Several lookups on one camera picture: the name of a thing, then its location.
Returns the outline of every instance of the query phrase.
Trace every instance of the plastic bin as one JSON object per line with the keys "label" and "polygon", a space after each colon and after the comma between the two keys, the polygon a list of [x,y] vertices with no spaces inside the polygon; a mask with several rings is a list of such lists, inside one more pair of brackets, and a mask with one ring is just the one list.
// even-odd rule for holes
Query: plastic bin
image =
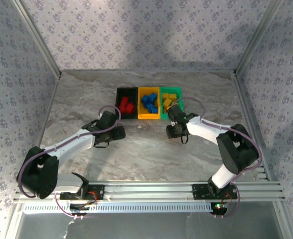
{"label": "plastic bin", "polygon": [[[157,94],[157,99],[155,101],[154,106],[159,108],[159,111],[157,114],[151,114],[148,112],[146,108],[143,107],[143,104],[141,102],[141,98],[144,95],[150,95],[151,93]],[[159,87],[139,87],[138,88],[138,119],[145,120],[145,119],[159,119],[160,118],[160,88]]]}
{"label": "plastic bin", "polygon": [[[163,93],[176,94],[177,98],[179,99],[182,97],[182,89],[181,89],[181,87],[160,87],[161,119],[168,119],[167,113],[164,113],[164,108],[162,106],[162,104],[163,104],[162,94]],[[180,106],[180,109],[182,111],[184,111],[183,100],[179,101],[178,105]]]}
{"label": "plastic bin", "polygon": [[135,106],[135,112],[133,114],[122,114],[121,119],[137,119],[138,118],[138,88],[117,88],[116,107],[119,108],[122,97],[129,97],[128,103],[132,102]]}

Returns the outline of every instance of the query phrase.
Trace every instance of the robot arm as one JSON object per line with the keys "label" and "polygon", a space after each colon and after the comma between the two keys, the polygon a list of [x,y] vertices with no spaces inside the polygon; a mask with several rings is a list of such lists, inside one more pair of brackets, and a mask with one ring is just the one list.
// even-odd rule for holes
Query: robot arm
{"label": "robot arm", "polygon": [[117,126],[104,133],[94,134],[95,131],[113,126],[117,118],[115,114],[104,111],[99,120],[84,125],[81,130],[60,143],[44,149],[37,146],[31,148],[23,164],[41,152],[48,151],[48,153],[37,157],[27,165],[22,173],[21,183],[23,187],[40,199],[48,197],[53,192],[68,192],[76,198],[84,199],[88,193],[88,180],[77,173],[58,174],[58,169],[68,159],[86,149],[99,147],[97,145],[102,142],[109,145],[110,141],[124,138],[126,133],[123,126]]}
{"label": "robot arm", "polygon": [[249,137],[241,124],[221,125],[201,119],[196,114],[186,115],[178,105],[168,109],[167,114],[171,120],[171,125],[166,127],[168,138],[197,135],[218,145],[223,165],[208,180],[208,189],[213,195],[218,194],[236,175],[259,158],[257,149],[247,139],[228,130],[232,128]]}

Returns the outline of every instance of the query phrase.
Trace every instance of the gray marble table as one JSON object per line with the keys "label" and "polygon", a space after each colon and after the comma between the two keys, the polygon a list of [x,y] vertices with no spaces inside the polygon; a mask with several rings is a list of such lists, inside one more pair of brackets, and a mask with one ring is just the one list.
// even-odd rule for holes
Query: gray marble table
{"label": "gray marble table", "polygon": [[[71,136],[94,120],[104,105],[114,105],[117,87],[180,86],[183,96],[195,97],[207,109],[205,118],[222,124],[243,123],[241,107],[229,75],[210,73],[68,72],[54,98],[42,146]],[[186,113],[202,113],[186,100]],[[189,143],[167,139],[167,119],[122,120],[126,138],[106,149],[88,149],[66,162],[62,173],[77,172],[89,180],[206,181],[221,166],[218,147],[191,136]],[[240,180],[253,181],[256,172]]]}

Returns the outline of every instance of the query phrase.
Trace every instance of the floral wallpaper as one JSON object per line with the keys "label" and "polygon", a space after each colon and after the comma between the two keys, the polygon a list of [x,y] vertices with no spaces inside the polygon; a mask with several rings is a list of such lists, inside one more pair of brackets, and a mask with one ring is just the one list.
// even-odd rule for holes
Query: floral wallpaper
{"label": "floral wallpaper", "polygon": [[0,0],[0,236],[15,177],[45,120],[55,77],[10,1]]}
{"label": "floral wallpaper", "polygon": [[229,70],[270,0],[23,1],[60,70]]}
{"label": "floral wallpaper", "polygon": [[241,80],[293,216],[293,0],[284,1]]}

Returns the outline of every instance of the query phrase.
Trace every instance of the green tray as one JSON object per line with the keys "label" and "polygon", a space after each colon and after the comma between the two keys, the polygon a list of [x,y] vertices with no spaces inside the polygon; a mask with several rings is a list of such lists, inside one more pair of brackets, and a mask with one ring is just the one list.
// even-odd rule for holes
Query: green tray
{"label": "green tray", "polygon": [[[182,89],[181,87],[160,87],[160,104],[161,108],[161,119],[168,119],[168,116],[166,113],[163,112],[163,99],[162,94],[163,93],[169,93],[169,94],[176,94],[177,98],[182,98]],[[184,111],[184,104],[183,100],[178,102],[178,105],[180,106],[181,110]]]}

